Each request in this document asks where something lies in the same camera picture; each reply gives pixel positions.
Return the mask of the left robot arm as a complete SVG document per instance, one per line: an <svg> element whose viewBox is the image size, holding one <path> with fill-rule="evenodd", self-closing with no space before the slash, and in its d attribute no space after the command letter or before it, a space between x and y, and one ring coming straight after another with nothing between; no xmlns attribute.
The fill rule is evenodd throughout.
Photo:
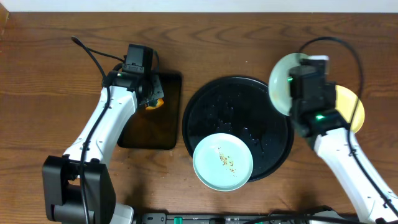
<svg viewBox="0 0 398 224"><path fill-rule="evenodd" d="M132 207L118 203L109 162L138 108L164 97L159 71L118 64L103 79L98 104L62 156L43 164L45 213L60 223L132 223Z"/></svg>

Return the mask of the black round serving tray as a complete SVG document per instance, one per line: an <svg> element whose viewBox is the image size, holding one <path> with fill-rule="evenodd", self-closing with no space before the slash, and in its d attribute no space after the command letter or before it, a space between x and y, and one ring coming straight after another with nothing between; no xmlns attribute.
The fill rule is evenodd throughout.
<svg viewBox="0 0 398 224"><path fill-rule="evenodd" d="M215 133L242 140L253 157L250 181L275 172L294 142L290 118L271 103L266 83L249 77L223 77L201 87L188 102L182 136L190 155L198 143Z"/></svg>

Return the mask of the light blue plate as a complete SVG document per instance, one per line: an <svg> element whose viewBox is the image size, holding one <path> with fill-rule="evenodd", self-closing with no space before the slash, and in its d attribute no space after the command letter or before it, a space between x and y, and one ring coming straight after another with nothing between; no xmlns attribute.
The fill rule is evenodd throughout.
<svg viewBox="0 0 398 224"><path fill-rule="evenodd" d="M298 58L308 58L306 54L292 53L282 57L274 66L269 78L269 98L274 108L288 116L292 107L290 87L288 84L289 70L299 66Z"/></svg>
<svg viewBox="0 0 398 224"><path fill-rule="evenodd" d="M207 187L220 192L241 188L251 177L254 162L247 145L231 134L202 139L193 152L193 169Z"/></svg>

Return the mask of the yellow green scrub sponge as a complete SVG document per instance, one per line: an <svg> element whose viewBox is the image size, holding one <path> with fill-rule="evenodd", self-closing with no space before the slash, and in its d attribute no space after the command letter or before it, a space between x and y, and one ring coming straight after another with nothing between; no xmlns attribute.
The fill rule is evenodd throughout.
<svg viewBox="0 0 398 224"><path fill-rule="evenodd" d="M146 104L145 109L146 109L146 110L155 110L155 109L161 107L163 104L164 104L163 99L162 99L162 98L159 98L159 99L156 99L156 100L149 101L149 102Z"/></svg>

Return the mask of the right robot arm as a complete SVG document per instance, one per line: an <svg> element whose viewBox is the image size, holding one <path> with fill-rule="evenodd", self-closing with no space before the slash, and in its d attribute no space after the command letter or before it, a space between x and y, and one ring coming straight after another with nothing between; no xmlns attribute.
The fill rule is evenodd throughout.
<svg viewBox="0 0 398 224"><path fill-rule="evenodd" d="M349 124L335 108L336 88L325 72L304 65L289 70L289 115L298 134L325 161L361 222L397 220L397 196L364 155Z"/></svg>

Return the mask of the pale yellow plate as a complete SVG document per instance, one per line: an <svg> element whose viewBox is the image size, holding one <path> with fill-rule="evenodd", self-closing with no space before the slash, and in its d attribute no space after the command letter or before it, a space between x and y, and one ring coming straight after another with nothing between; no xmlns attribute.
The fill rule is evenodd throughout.
<svg viewBox="0 0 398 224"><path fill-rule="evenodd" d="M344 117L344 119L349 123L351 119L354 106L356 105L357 95L346 87L341 85L336 86L336 109ZM357 133L365 120L364 106L361 101L357 107L354 120L351 126L351 130Z"/></svg>

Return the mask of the black rectangular water tray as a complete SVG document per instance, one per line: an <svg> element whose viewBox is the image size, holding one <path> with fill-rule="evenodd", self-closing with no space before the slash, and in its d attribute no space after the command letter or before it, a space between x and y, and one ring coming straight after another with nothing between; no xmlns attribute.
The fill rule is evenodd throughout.
<svg viewBox="0 0 398 224"><path fill-rule="evenodd" d="M177 143L182 76L161 73L163 104L156 109L139 108L126 123L118 146L130 149L171 150Z"/></svg>

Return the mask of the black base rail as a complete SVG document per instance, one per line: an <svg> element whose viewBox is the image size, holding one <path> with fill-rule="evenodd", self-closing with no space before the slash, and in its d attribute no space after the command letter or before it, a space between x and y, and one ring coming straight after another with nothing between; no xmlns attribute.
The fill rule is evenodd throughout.
<svg viewBox="0 0 398 224"><path fill-rule="evenodd" d="M299 220L298 218L280 218L285 214L270 215L193 215L193 214L173 214L166 213L145 213L138 215L133 224L244 224L253 220L267 217L278 217L275 220L257 221L260 224L311 224L326 223L317 220Z"/></svg>

